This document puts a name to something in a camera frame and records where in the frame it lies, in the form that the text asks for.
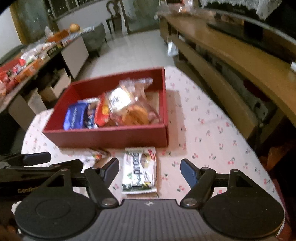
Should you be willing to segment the white red jujube packet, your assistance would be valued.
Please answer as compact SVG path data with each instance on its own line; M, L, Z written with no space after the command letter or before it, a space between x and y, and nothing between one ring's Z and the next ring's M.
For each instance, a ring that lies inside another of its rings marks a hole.
M111 157L111 153L104 149L90 149L90 155L85 156L83 164L93 166L93 168L99 168L102 164Z

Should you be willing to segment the white green wafer packet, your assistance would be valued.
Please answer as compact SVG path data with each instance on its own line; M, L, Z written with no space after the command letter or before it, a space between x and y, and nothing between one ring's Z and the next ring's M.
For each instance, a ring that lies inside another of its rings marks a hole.
M157 192L157 159L154 147L126 148L122 165L122 193Z

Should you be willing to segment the red snack bag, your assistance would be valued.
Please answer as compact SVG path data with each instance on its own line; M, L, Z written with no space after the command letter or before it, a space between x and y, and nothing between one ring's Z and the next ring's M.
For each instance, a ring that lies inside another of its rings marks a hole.
M100 103L96 108L94 121L99 128L102 128L110 121L110 110L106 93L102 93L99 99Z

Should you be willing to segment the dark blue foil packet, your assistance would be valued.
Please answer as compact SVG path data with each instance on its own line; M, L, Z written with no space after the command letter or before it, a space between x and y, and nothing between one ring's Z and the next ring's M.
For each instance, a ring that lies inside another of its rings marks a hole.
M84 128L84 119L87 116L88 104L86 102L76 102L67 109L63 123L64 130Z

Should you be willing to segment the orange clear snack bag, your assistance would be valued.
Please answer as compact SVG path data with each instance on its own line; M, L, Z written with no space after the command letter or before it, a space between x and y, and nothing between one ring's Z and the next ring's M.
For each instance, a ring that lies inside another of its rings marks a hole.
M132 101L131 104L148 103L145 90L152 84L152 78L125 79L119 82L119 86L128 93Z

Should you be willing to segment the blue white snack packet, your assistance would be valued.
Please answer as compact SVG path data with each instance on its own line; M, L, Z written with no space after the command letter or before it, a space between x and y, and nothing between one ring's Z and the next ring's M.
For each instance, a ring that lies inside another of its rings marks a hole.
M99 97L87 98L81 101L87 104L87 109L84 115L84 127L88 129L98 128L94 119L96 108L100 103Z

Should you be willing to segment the round bun white label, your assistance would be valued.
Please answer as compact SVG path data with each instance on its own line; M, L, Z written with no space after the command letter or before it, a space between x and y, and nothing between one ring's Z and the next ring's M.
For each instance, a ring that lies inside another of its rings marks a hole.
M135 95L135 87L119 85L115 89L107 92L106 99L110 112L112 114L118 114L122 112L126 107L137 101L137 96Z

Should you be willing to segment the cherry print tablecloth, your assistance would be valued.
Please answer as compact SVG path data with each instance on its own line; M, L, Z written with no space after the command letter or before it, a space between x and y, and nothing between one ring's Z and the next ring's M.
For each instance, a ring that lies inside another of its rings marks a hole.
M190 188L180 172L180 162L187 158L197 167L210 167L217 173L229 174L238 169L262 187L282 206L279 193L258 157L226 114L187 75L173 66L165 67L168 100L169 146L156 150L157 193L122 194L122 163L124 150L112 150L120 168L109 190L122 199L176 199L178 203ZM80 159L83 170L92 167L96 151L90 149L59 149L42 130L53 109L43 111L31 122L21 153L49 152L52 159L45 167L63 161Z

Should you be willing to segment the red cardboard box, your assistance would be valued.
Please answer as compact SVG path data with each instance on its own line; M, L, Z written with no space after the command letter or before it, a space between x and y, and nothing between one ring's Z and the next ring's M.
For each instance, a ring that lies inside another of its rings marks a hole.
M55 105L43 134L60 148L166 147L165 69L71 84Z

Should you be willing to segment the white storage box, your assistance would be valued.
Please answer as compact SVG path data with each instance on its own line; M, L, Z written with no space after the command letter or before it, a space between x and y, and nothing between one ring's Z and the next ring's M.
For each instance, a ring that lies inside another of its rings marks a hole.
M65 68L63 68L53 76L49 85L40 91L39 94L43 101L52 102L57 100L70 84L71 76L69 76Z

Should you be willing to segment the square orange pastry packet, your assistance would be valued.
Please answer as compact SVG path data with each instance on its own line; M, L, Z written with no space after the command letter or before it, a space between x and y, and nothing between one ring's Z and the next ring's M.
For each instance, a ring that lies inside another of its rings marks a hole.
M126 108L121 120L126 126L149 125L153 121L158 121L159 115L149 106L134 104Z

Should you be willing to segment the cluttered side table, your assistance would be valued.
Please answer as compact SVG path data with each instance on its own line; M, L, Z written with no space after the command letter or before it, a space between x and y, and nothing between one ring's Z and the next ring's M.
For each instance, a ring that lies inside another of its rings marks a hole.
M66 69L69 70L72 78L76 78L89 56L82 36L94 30L95 27L88 27L73 33L61 41L53 43L41 54L41 57L31 61L25 69L16 75L15 80L18 83L16 87L1 100L1 113L8 111L22 88L58 55L62 55Z

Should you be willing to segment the orange long box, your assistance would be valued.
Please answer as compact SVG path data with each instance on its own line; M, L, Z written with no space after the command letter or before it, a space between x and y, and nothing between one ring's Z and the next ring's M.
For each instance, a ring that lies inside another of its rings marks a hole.
M30 63L25 69L23 69L19 74L14 78L18 83L26 80L29 77L32 77L43 65L43 60L38 58Z

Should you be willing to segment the wooden tv cabinet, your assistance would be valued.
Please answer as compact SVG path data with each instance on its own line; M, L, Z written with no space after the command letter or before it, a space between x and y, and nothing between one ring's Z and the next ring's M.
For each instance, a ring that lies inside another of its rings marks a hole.
M288 63L210 28L203 18L174 15L160 15L159 18L162 21L161 31L168 34L168 39L176 44L180 53L220 98L234 125L245 139L249 139L256 130L256 116L222 75L179 36L234 68L278 107L274 118L262 132L263 141L284 117L295 124L295 73Z

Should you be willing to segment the grey sofa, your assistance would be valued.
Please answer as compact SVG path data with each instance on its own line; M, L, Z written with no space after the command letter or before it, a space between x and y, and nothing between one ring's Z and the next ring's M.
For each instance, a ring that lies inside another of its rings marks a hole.
M93 27L93 30L82 35L82 39L89 53L100 56L100 50L106 40L106 32L103 23Z

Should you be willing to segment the round yellow fruit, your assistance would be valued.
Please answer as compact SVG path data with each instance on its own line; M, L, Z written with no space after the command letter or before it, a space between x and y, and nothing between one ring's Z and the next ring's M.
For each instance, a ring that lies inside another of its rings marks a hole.
M80 26L78 24L72 23L69 26L70 33L76 33L80 31Z

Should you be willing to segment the dark wooden chair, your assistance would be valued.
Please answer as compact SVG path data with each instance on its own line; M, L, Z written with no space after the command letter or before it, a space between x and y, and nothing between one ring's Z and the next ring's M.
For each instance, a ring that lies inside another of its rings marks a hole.
M106 23L107 23L107 27L108 30L110 32L110 34L112 35L112 32L116 31L116 26L115 26L115 21L116 20L121 20L121 18L123 18L124 20L124 26L126 28L127 33L130 33L130 28L128 26L128 22L127 22L127 16L125 13L125 8L123 5L123 1L122 0L110 0L107 1L106 3L106 9L110 14L110 18L106 19Z

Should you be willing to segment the white lace cloth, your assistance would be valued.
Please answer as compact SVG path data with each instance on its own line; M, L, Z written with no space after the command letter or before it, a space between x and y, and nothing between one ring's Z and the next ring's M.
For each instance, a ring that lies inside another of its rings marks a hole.
M266 20L281 3L281 0L201 0L198 1L198 6L203 9L217 9L254 19Z

